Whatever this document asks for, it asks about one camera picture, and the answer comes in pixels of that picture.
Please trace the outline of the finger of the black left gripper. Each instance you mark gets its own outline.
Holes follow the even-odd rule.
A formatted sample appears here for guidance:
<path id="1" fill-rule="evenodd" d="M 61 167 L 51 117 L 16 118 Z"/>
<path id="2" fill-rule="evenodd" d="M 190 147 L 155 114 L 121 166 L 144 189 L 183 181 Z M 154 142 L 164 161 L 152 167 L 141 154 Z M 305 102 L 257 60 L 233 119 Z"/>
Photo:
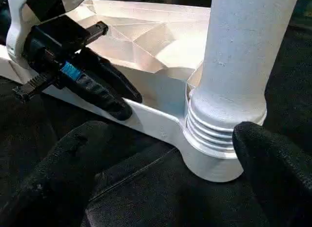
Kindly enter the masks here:
<path id="1" fill-rule="evenodd" d="M 127 120 L 132 115 L 131 107 L 106 82 L 97 76 L 76 68 L 66 62 L 61 68 L 66 87 L 86 102 L 104 110 L 117 120 Z"/>
<path id="2" fill-rule="evenodd" d="M 81 50 L 81 62 L 84 68 L 109 84 L 121 97 L 142 103 L 143 98 L 133 84 L 108 59 L 105 59 L 88 47 Z"/>

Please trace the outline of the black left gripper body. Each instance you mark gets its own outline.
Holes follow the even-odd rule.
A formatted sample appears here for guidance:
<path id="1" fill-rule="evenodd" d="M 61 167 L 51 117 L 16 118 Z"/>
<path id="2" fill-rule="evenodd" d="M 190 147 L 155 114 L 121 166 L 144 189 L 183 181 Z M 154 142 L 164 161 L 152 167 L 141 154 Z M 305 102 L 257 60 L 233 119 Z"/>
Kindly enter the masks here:
<path id="1" fill-rule="evenodd" d="M 63 89 L 69 80 L 76 80 L 82 71 L 72 63 L 75 53 L 108 30 L 108 25 L 102 21 L 83 28 L 68 16 L 33 26 L 21 54 L 37 75 L 14 88 L 15 96 L 27 102 L 51 85 Z"/>

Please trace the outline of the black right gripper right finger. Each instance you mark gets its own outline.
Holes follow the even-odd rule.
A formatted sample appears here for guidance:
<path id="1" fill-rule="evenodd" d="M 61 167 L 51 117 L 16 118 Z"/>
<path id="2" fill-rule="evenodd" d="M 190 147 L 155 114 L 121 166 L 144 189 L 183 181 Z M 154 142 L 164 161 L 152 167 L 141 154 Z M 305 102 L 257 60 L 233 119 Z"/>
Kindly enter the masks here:
<path id="1" fill-rule="evenodd" d="M 252 123 L 234 127 L 237 158 L 272 227 L 312 225 L 312 157 L 289 138 Z"/>

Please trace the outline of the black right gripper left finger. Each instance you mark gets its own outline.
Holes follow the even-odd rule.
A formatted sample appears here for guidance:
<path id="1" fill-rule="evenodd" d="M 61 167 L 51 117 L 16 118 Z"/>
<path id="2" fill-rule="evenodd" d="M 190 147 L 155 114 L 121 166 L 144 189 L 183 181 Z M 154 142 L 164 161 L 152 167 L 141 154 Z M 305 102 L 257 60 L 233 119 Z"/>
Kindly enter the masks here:
<path id="1" fill-rule="evenodd" d="M 26 176 L 0 210 L 2 227 L 78 227 L 95 176 L 111 165 L 109 125 L 73 129 Z"/>

